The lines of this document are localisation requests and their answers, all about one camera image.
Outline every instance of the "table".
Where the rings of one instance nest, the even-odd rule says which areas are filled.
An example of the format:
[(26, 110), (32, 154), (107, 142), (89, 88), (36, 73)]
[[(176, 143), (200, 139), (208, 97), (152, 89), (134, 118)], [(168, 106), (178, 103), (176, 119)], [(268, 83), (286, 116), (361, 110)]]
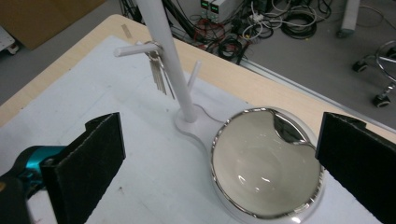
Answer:
[[(132, 34), (132, 38), (128, 38), (127, 35), (124, 33), (122, 29), (122, 25), (125, 24), (128, 27), (128, 30)], [(1, 125), (4, 126), (9, 120), (11, 120), (14, 116), (18, 114), (18, 112), (27, 106), (29, 102), (33, 101), (35, 98), (37, 98), (38, 94), (40, 92), (47, 90), (50, 88), (50, 84), (62, 79), (62, 75), (64, 73), (67, 73), (68, 71), (72, 70), (74, 66), (81, 61), (87, 54), (90, 53), (90, 51), (95, 48), (98, 44), (103, 42), (105, 39), (108, 38), (109, 35), (114, 35), (118, 38), (121, 38), (127, 42), (130, 43), (135, 43), (136, 41), (141, 41), (145, 42), (147, 40), (150, 40), (149, 33), (147, 29), (133, 21), (130, 21), (128, 19), (123, 18), (122, 16), (112, 16), (109, 17), (107, 20), (105, 20), (102, 24), (100, 24), (97, 28), (95, 28), (92, 32), (90, 32), (87, 36), (85, 36), (80, 42), (78, 42), (73, 48), (71, 48), (69, 51), (66, 52), (65, 55), (63, 55), (59, 60), (54, 62), (51, 66), (49, 66), (48, 69), (46, 69), (43, 73), (41, 73), (36, 79), (34, 79), (31, 83), (29, 83), (26, 87), (24, 87), (21, 91), (19, 91), (15, 96), (13, 96), (10, 100), (8, 100), (4, 105), (0, 107), (0, 118), (1, 118)], [(190, 71), (195, 63), (196, 60), (201, 60), (203, 62), (203, 67), (200, 72), (200, 78), (207, 83), (210, 83), (214, 86), (217, 86), (220, 89), (223, 89), (227, 91), (228, 93), (242, 99), (243, 101), (246, 101), (250, 103), (251, 105), (257, 105), (257, 106), (263, 106), (263, 105), (270, 105), (270, 106), (275, 106), (275, 107), (280, 107), (285, 110), (288, 110), (292, 114), (296, 115), (299, 117), (302, 121), (304, 121), (312, 130), (313, 132), (318, 135), (319, 128), (320, 128), (320, 123), (321, 123), (321, 117), (323, 111), (331, 111), (335, 113), (340, 113), (340, 114), (345, 114), (348, 115), (348, 113), (342, 111), (339, 108), (336, 108), (332, 105), (328, 105), (327, 103), (321, 102), (318, 99), (315, 99), (307, 94), (304, 94), (300, 91), (291, 89), (289, 87), (283, 86), (279, 83), (276, 83), (270, 79), (267, 79), (265, 77), (261, 77), (255, 73), (252, 73), (242, 67), (236, 66), (232, 63), (228, 63), (226, 61), (223, 61), (220, 58), (217, 58), (213, 55), (207, 54), (206, 52), (195, 49), (192, 46), (189, 46), (185, 43), (176, 42), (177, 44), (177, 50), (179, 53), (179, 57), (182, 62), (183, 69), (185, 71)], [(384, 130), (380, 127), (376, 127), (373, 124), (369, 124), (369, 128), (372, 129), (374, 132), (377, 132), (385, 137), (387, 137), (389, 140), (395, 142), (395, 133), (389, 132), (387, 130)], [(178, 153), (185, 153), (185, 150), (179, 150)], [(168, 185), (173, 185), (174, 182), (172, 179), (168, 180), (166, 178), (166, 175), (164, 176), (155, 176), (152, 177), (153, 179), (148, 179), (144, 174), (138, 174), (138, 172), (141, 171), (146, 171), (145, 169), (142, 169), (142, 167), (148, 169), (148, 172), (157, 172), (155, 170), (152, 170), (153, 167), (149, 166), (148, 164), (140, 164), (143, 165), (142, 167), (136, 167), (136, 163), (138, 161), (136, 160), (136, 156), (140, 157), (146, 157), (149, 158), (150, 155), (147, 154), (128, 154), (127, 157), (132, 157), (134, 158), (134, 161), (131, 163), (128, 161), (129, 164), (126, 164), (123, 167), (123, 170), (121, 171), (124, 175), (130, 176), (130, 173), (128, 172), (133, 172), (133, 175), (136, 175), (139, 178), (144, 179), (145, 181), (149, 183), (153, 183), (156, 185), (153, 185), (155, 189), (160, 189), (163, 190), (163, 195), (161, 195), (163, 198), (171, 200), (171, 203), (168, 203), (168, 209), (169, 211), (176, 211), (176, 208), (181, 209), (182, 211), (188, 212), (187, 215), (192, 215), (191, 210), (189, 210), (187, 207), (182, 207), (181, 204), (188, 203), (191, 199), (191, 193), (184, 189), (181, 192), (174, 192), (175, 190), (171, 189), (162, 189), (162, 185), (160, 183), (167, 183)], [(189, 165), (193, 166), (194, 169), (201, 169), (203, 166), (203, 162), (205, 160), (198, 160), (201, 155), (200, 153), (197, 153), (196, 151), (193, 152), (193, 155), (186, 155), (189, 156), (191, 161), (194, 161), (194, 163), (191, 163)], [(167, 158), (169, 159), (170, 155), (167, 155), (166, 153), (163, 154), (163, 159)], [(182, 156), (178, 156), (178, 158), (170, 158), (172, 160), (184, 160)], [(167, 167), (163, 167), (157, 163), (153, 163), (151, 165), (155, 164), (155, 168), (161, 169), (159, 172), (165, 172), (165, 174), (168, 174), (166, 172)], [(204, 167), (203, 170), (199, 171), (200, 173), (207, 171), (208, 167)], [(210, 189), (208, 189), (210, 181), (205, 179), (202, 174), (197, 174), (197, 175), (190, 175), (190, 174), (184, 174), (184, 176), (189, 176), (190, 177), (190, 182), (191, 184), (199, 184), (201, 188), (198, 188), (199, 190), (195, 190), (192, 193), (195, 193), (196, 196), (198, 197), (197, 200), (201, 201), (201, 204), (205, 203), (205, 197), (209, 197), (210, 194)], [(138, 183), (130, 183), (130, 182), (125, 182), (125, 178), (122, 178), (121, 180), (118, 180), (118, 184), (123, 184), (123, 190), (122, 194), (128, 194), (132, 192), (132, 195), (129, 194), (131, 197), (135, 197), (137, 192), (139, 192), (138, 189), (133, 189), (131, 186), (125, 186), (127, 184), (135, 184), (135, 187), (139, 187), (140, 190), (144, 190), (144, 186), (139, 186)], [(158, 205), (156, 202), (159, 201), (158, 198), (153, 197), (152, 194), (150, 194), (149, 191), (144, 191), (146, 196), (148, 198), (145, 198), (144, 203), (148, 203), (150, 206), (156, 206), (158, 208)], [(332, 204), (334, 198), (332, 198), (330, 195), (327, 196), (328, 200), (325, 203), (326, 206), (329, 206), (329, 204)], [(112, 197), (109, 197), (108, 195), (106, 196), (107, 200), (116, 200)], [(144, 206), (137, 206), (141, 204), (142, 202), (138, 201), (133, 204), (125, 204), (129, 206), (133, 206), (131, 211), (137, 211), (134, 209), (143, 209)], [(100, 205), (102, 207), (101, 210), (98, 211), (107, 211), (103, 210), (103, 204), (101, 203)], [(233, 223), (228, 217), (225, 217), (223, 213), (218, 214), (217, 212), (214, 211), (207, 211), (208, 208), (202, 206), (199, 207), (199, 210), (201, 211), (206, 211), (208, 214), (211, 214), (213, 218), (218, 218), (221, 219), (221, 223)], [(341, 215), (340, 213), (337, 214), (337, 216), (345, 216), (346, 214), (349, 213), (347, 209), (341, 209)], [(166, 219), (165, 222), (172, 223), (172, 220), (181, 220), (182, 218), (185, 218), (183, 216), (176, 216), (176, 217), (168, 217), (167, 214), (164, 213), (156, 213), (159, 216), (167, 217), (169, 219)], [(316, 220), (321, 219), (321, 216), (326, 216), (326, 213), (318, 213)], [(332, 218), (337, 219), (337, 216), (329, 217), (329, 221), (332, 221)], [(146, 215), (141, 215), (138, 217), (135, 217), (136, 220), (142, 220), (147, 221), (145, 218)]]

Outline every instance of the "white vertical rod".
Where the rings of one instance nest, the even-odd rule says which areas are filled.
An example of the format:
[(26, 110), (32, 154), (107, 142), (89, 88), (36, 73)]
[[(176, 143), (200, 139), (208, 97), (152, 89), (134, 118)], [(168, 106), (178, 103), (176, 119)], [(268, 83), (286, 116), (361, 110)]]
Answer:
[(169, 76), (175, 96), (177, 97), (184, 119), (188, 123), (197, 120), (191, 96), (187, 88), (186, 79), (181, 69), (175, 42), (166, 19), (163, 2), (161, 0), (136, 0), (145, 24), (153, 41), (163, 47), (163, 66)]

